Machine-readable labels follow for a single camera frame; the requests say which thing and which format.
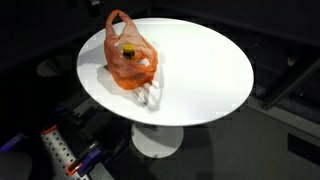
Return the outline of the white item in bag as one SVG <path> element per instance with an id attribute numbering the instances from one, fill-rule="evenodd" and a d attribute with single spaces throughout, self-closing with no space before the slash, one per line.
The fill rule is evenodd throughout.
<path id="1" fill-rule="evenodd" d="M 143 66 L 149 66 L 150 63 L 147 59 L 142 59 L 138 61 L 139 64 L 143 65 Z"/>

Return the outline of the orange plastic bag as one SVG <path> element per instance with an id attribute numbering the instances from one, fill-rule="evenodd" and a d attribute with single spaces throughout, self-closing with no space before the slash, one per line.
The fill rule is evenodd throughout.
<path id="1" fill-rule="evenodd" d="M 112 25 L 116 16 L 125 23 L 120 35 L 115 32 Z M 150 83 L 157 71 L 158 53 L 154 47 L 139 33 L 133 20 L 121 10 L 113 10 L 106 20 L 104 53 L 108 70 L 116 84 L 125 90 L 138 88 L 145 83 Z M 126 59 L 123 56 L 123 46 L 134 46 L 135 58 Z M 149 66 L 138 63 L 147 59 Z"/>

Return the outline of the yellow and brown bottle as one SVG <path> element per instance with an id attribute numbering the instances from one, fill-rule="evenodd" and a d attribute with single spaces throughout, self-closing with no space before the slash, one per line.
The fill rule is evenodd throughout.
<path id="1" fill-rule="evenodd" d="M 126 59 L 133 60 L 135 58 L 134 46 L 131 44 L 125 44 L 123 46 L 123 56 Z"/>

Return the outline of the white round table base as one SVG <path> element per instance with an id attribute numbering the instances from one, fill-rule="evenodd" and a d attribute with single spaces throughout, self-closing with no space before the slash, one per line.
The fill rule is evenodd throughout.
<path id="1" fill-rule="evenodd" d="M 166 158 L 182 145 L 184 129 L 134 123 L 131 139 L 135 148 L 150 158 Z"/>

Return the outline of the purple orange clamp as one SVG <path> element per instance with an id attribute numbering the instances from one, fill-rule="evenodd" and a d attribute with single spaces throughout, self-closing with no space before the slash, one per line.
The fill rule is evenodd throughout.
<path id="1" fill-rule="evenodd" d="M 101 144 L 94 141 L 81 153 L 79 158 L 65 168 L 65 172 L 67 175 L 77 173 L 80 177 L 83 177 L 93 169 L 102 156 L 103 150 Z"/>

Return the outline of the perforated metal plate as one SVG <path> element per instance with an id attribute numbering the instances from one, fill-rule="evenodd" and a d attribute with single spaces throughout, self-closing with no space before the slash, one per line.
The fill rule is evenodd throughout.
<path id="1" fill-rule="evenodd" d="M 53 167 L 52 180 L 91 180 L 87 174 L 80 175 L 68 169 L 77 158 L 58 130 L 42 133 L 41 138 Z"/>

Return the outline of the purple clamp at left edge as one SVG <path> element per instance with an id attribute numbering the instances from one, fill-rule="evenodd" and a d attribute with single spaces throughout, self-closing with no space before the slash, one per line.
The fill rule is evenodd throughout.
<path id="1" fill-rule="evenodd" d="M 18 149 L 21 149 L 25 146 L 25 142 L 28 140 L 28 137 L 22 133 L 15 135 L 8 142 L 0 147 L 1 152 L 11 152 Z"/>

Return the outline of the dark diagonal metal beam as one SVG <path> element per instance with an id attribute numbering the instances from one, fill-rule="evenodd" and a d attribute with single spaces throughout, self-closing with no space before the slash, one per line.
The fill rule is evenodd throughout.
<path id="1" fill-rule="evenodd" d="M 298 60 L 266 94 L 262 109 L 269 110 L 281 99 L 289 95 L 301 83 L 320 69 L 320 58 Z"/>

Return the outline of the grey rounded object bottom left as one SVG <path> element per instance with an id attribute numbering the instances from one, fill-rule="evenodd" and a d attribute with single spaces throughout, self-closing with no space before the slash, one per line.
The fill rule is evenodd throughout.
<path id="1" fill-rule="evenodd" d="M 0 180 L 28 180 L 31 175 L 32 160 L 25 153 L 0 153 Z"/>

